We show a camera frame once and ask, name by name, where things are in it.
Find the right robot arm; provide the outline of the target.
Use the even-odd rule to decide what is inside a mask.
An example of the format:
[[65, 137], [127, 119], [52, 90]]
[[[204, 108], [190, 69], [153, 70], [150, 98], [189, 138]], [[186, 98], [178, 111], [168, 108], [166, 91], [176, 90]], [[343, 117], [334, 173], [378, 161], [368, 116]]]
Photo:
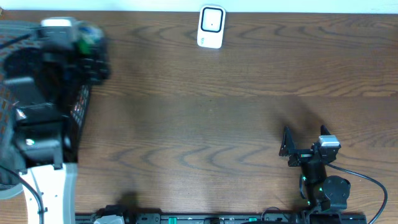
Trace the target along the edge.
[[304, 223], [342, 223], [341, 212], [347, 209], [351, 184], [348, 180], [327, 175], [326, 166], [336, 160], [341, 144], [322, 125], [320, 136], [308, 149], [297, 149], [288, 127], [284, 128], [279, 156], [288, 157], [288, 166], [300, 167], [299, 189], [309, 203], [301, 212]]

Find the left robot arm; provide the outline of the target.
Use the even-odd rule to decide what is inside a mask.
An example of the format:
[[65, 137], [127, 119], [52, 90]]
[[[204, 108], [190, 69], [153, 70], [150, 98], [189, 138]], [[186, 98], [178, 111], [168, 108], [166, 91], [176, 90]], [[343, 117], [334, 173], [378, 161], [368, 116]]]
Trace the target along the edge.
[[1, 22], [2, 86], [14, 97], [3, 148], [29, 223], [75, 223], [78, 148], [91, 87], [110, 76], [104, 31], [73, 17]]

